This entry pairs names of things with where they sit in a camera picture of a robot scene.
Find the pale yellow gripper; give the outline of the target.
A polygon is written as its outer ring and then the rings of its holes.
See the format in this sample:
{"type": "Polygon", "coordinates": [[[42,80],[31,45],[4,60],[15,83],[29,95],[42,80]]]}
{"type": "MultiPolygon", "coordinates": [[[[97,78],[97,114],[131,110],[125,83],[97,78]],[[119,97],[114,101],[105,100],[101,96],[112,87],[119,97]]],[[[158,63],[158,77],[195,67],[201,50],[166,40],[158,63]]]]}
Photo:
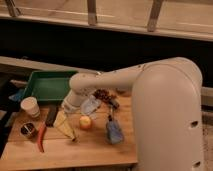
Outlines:
{"type": "Polygon", "coordinates": [[[68,122],[67,115],[63,111],[59,111],[57,113],[53,126],[57,128],[62,134],[69,137],[71,140],[76,139],[75,132],[68,122]]]}

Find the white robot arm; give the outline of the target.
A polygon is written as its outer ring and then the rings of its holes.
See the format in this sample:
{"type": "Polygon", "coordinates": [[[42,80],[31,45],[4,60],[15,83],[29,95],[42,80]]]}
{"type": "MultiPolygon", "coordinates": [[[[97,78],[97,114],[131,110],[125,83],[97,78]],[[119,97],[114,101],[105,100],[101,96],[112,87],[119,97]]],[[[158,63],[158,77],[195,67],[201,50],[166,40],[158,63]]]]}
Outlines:
{"type": "Polygon", "coordinates": [[[102,74],[77,73],[62,107],[76,111],[97,89],[131,92],[135,171],[204,171],[202,73],[175,57],[102,74]]]}

